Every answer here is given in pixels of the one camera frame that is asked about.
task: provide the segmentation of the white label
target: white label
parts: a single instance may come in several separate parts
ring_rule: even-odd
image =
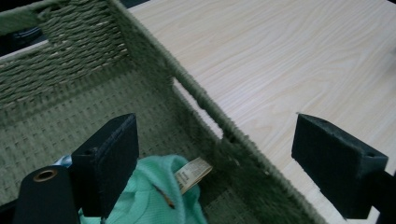
[[[175,173],[175,178],[180,187],[181,194],[196,185],[212,170],[212,166],[200,157],[190,161]]]

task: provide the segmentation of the green towel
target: green towel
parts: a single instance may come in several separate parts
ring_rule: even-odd
[[[138,161],[106,224],[206,223],[198,203],[198,186],[181,195],[174,176],[187,162],[176,155],[151,156]],[[165,197],[173,203],[174,208]],[[81,224],[100,223],[99,217],[84,217],[81,212],[80,220]]]

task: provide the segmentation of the table surface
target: table surface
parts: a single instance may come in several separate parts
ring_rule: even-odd
[[[345,223],[290,156],[297,112],[355,135],[396,170],[396,5],[152,0],[130,11],[328,222]]]

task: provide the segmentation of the screw hole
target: screw hole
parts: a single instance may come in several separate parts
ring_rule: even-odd
[[[35,175],[35,177],[33,177],[33,180],[35,182],[44,182],[49,179],[52,179],[57,174],[58,174],[57,170],[45,170],[45,171],[42,171],[39,174]]]

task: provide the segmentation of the wicker basket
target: wicker basket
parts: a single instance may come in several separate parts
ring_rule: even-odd
[[[0,35],[49,40],[0,60],[0,204],[25,175],[71,153],[105,122],[136,113],[141,155],[198,156],[209,223],[324,223],[158,41],[116,0],[46,0],[0,14]],[[219,139],[174,86],[222,129]]]

